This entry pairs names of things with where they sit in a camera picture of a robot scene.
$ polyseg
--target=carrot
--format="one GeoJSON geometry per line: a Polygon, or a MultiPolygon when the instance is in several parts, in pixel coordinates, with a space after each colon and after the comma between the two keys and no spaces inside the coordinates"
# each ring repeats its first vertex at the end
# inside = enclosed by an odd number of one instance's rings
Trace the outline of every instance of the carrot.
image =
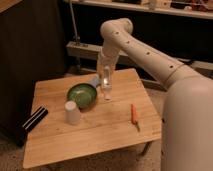
{"type": "Polygon", "coordinates": [[[133,104],[131,104],[131,121],[132,121],[132,124],[136,124],[138,122],[138,114],[133,104]]]}

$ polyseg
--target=floor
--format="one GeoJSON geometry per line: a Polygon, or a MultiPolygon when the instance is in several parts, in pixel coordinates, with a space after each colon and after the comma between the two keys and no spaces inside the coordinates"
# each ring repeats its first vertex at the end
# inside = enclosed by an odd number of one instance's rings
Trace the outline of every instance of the floor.
{"type": "MultiPolygon", "coordinates": [[[[159,114],[162,113],[164,91],[147,88],[159,114]]],[[[49,166],[23,169],[24,147],[0,139],[0,170],[2,171],[160,171],[161,141],[154,142],[146,156],[140,155],[144,144],[113,150],[101,154],[72,159],[49,166]]]]}

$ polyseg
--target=wooden tabletop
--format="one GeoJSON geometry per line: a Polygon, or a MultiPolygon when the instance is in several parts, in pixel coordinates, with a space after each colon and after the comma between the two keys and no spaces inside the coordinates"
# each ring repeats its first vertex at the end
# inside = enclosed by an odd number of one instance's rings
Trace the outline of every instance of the wooden tabletop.
{"type": "Polygon", "coordinates": [[[0,0],[0,13],[21,1],[22,0],[0,0]]]}
{"type": "Polygon", "coordinates": [[[134,69],[115,71],[111,100],[98,88],[96,104],[84,111],[80,124],[69,125],[64,104],[70,87],[94,74],[36,83],[32,112],[39,106],[49,114],[29,133],[24,168],[128,147],[161,137],[161,119],[134,69]],[[131,103],[139,114],[141,131],[131,124],[131,103]]]}

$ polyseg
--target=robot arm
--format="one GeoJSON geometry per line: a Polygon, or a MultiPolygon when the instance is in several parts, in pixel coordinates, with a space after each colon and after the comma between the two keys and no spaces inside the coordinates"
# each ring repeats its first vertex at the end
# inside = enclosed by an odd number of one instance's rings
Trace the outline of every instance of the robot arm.
{"type": "Polygon", "coordinates": [[[119,51],[167,89],[162,124],[162,171],[213,170],[213,81],[136,40],[128,19],[103,23],[97,71],[107,99],[119,51]]]}
{"type": "Polygon", "coordinates": [[[120,50],[124,51],[165,88],[185,77],[200,75],[180,61],[132,37],[130,35],[132,29],[132,23],[127,18],[110,20],[102,24],[101,34],[104,44],[98,60],[98,65],[101,66],[98,68],[98,72],[101,76],[104,72],[100,68],[109,66],[111,73],[113,72],[120,50]]]}

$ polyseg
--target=cup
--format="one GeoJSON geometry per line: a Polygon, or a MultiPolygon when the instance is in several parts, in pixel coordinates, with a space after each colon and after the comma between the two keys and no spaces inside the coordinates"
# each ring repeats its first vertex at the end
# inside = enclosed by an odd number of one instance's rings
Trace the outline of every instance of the cup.
{"type": "Polygon", "coordinates": [[[77,125],[81,120],[81,112],[74,101],[65,103],[66,120],[71,125],[77,125]]]}

